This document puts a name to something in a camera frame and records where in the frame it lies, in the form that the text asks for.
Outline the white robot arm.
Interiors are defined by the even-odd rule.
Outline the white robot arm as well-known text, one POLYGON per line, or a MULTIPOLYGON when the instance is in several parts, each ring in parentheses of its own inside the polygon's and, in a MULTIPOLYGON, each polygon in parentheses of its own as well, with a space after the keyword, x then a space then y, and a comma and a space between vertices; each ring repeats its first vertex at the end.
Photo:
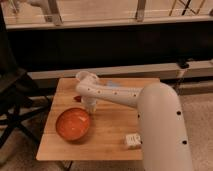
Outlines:
POLYGON ((97 99, 137 110, 144 171, 194 171, 184 114, 172 87, 161 82, 142 88, 105 86, 87 71, 76 79, 76 91, 89 112, 97 99))

